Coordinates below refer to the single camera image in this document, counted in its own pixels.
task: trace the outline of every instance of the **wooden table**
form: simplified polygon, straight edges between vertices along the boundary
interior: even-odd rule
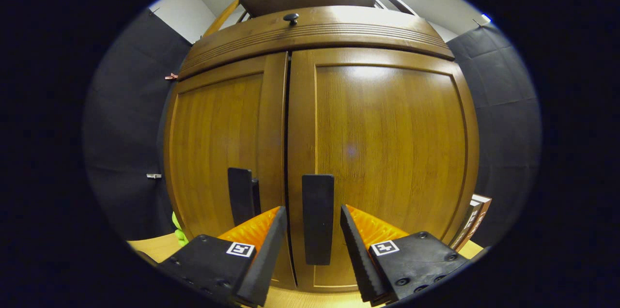
[[[162,262],[178,251],[181,246],[174,233],[161,237],[133,240],[128,242],[135,250],[149,255],[156,262]],[[459,253],[471,259],[482,250],[482,247],[469,240]],[[359,292],[350,293],[305,293],[302,291],[285,290],[271,287],[267,294],[265,308],[369,308],[369,302],[362,302]]]

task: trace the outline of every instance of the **green object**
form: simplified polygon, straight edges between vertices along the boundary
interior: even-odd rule
[[[177,230],[174,231],[174,235],[176,235],[177,239],[179,239],[179,245],[184,246],[189,242],[189,240],[187,239],[186,234],[183,233],[181,226],[179,226],[179,221],[177,220],[177,215],[174,214],[174,211],[172,212],[172,222],[177,227]]]

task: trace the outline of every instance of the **book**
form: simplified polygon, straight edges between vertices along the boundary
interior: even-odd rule
[[[478,215],[478,211],[482,206],[481,202],[476,200],[470,200],[469,206],[467,207],[467,212],[465,213],[465,218],[463,218],[463,222],[458,228],[456,235],[452,238],[450,242],[450,248],[456,249],[456,247],[461,243],[461,240],[465,238],[467,235],[467,231],[471,228],[472,224],[474,224],[474,220],[476,220],[476,216]]]
[[[474,220],[474,224],[471,226],[469,231],[467,231],[467,235],[465,235],[465,238],[463,238],[460,244],[458,244],[456,248],[454,249],[456,251],[461,250],[461,248],[465,246],[465,243],[467,243],[471,239],[471,237],[474,235],[474,233],[476,233],[476,229],[480,227],[480,223],[482,222],[484,215],[487,214],[487,211],[489,210],[489,206],[492,200],[491,198],[480,196],[480,195],[473,195],[471,199],[481,203],[480,211],[478,212],[478,215],[476,216],[476,219]]]

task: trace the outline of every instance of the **cabinet door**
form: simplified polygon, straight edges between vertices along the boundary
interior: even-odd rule
[[[301,176],[334,175],[330,265],[306,264]],[[340,228],[349,204],[450,241],[478,173],[478,125],[455,63],[371,48],[292,53],[288,198],[297,284],[356,290]]]
[[[259,179],[261,211],[285,205],[286,52],[215,68],[173,90],[165,131],[166,180],[180,226],[193,239],[234,227],[228,168]],[[288,240],[272,284],[294,288]]]

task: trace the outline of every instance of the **black knob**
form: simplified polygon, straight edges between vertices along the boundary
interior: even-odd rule
[[[290,21],[290,25],[294,26],[297,25],[297,17],[299,17],[299,14],[288,14],[284,16],[284,21]]]

